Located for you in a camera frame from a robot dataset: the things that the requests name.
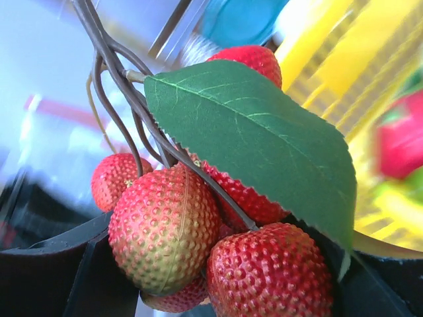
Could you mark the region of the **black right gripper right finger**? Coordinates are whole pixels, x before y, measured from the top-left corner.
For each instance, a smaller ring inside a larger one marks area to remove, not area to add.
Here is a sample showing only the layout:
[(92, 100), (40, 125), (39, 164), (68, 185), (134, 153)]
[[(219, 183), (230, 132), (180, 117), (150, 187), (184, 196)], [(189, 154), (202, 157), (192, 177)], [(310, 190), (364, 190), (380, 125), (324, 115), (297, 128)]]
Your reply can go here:
[(355, 232), (350, 269), (334, 283), (334, 316), (421, 316), (422, 252)]

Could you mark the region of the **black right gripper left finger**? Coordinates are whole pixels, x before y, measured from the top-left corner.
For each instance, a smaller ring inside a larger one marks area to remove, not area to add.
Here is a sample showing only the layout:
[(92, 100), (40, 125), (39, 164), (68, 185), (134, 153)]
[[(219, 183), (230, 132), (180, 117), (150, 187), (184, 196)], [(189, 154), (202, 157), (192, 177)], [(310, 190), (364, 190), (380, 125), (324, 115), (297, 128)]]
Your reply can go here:
[(111, 214), (1, 252), (2, 316), (134, 316), (138, 290), (108, 245)]

